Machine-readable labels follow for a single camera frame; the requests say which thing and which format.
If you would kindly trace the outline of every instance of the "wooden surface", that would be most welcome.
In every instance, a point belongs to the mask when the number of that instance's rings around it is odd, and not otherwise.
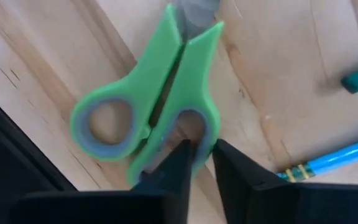
[[[0,107],[80,190],[128,188],[127,161],[88,157],[68,120],[82,96],[133,68],[166,3],[0,0]],[[358,0],[222,0],[216,17],[226,22],[210,78],[222,138],[272,171],[358,141],[358,94],[339,84],[358,69]],[[94,131],[122,139],[124,110],[99,110]],[[202,136],[195,119],[182,117],[165,148]],[[190,223],[224,223],[211,170],[192,185]],[[309,181],[358,183],[358,163]]]

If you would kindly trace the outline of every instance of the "scissors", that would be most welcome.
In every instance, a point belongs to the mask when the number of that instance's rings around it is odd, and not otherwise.
[[[205,134],[192,165],[193,177],[218,138],[220,117],[209,94],[208,76],[224,24],[218,22],[211,27],[219,7],[218,0],[197,0],[201,3],[198,5],[194,0],[189,1],[181,0],[177,7],[168,4],[137,66],[117,82],[86,95],[71,114],[72,138],[82,150],[97,159],[116,161],[125,158],[146,139],[127,170],[127,181],[132,185],[138,183],[142,171],[156,157],[182,112],[195,111],[205,123]],[[172,87],[157,124],[151,128],[150,115],[174,67],[177,72]],[[132,123],[124,140],[111,145],[92,135],[88,121],[98,106],[115,100],[125,101],[131,107]]]

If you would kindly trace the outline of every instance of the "scissor handle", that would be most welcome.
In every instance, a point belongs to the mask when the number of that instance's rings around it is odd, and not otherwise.
[[[76,104],[70,119],[71,135],[89,155],[101,160],[128,156],[150,134],[149,118],[183,45],[175,20],[175,8],[168,5],[157,30],[137,66],[123,79],[98,88]],[[123,142],[105,144],[94,137],[88,121],[92,112],[107,101],[122,100],[132,110],[131,130]]]
[[[205,123],[205,135],[193,162],[193,177],[211,153],[218,139],[220,117],[219,110],[209,94],[208,77],[223,26],[223,22],[217,23],[187,43],[158,123],[153,128],[147,144],[127,170],[129,183],[138,183],[142,171],[156,157],[183,111],[196,111]]]

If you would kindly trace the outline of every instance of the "scissor blade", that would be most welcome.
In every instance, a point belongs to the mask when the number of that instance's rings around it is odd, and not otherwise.
[[[220,0],[177,0],[178,27],[184,40],[210,28]]]

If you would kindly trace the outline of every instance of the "plywood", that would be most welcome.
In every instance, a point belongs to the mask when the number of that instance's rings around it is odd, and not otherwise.
[[[80,190],[127,189],[127,161],[100,162],[73,143],[81,97],[136,64],[167,1],[0,0],[0,107]],[[211,70],[220,136],[279,171],[358,141],[358,94],[339,80],[358,69],[358,0],[222,0],[226,22]],[[99,111],[93,129],[125,136],[123,108]],[[165,152],[198,139],[181,119]],[[193,182],[190,223],[224,223],[212,161]],[[358,183],[358,163],[310,181]]]

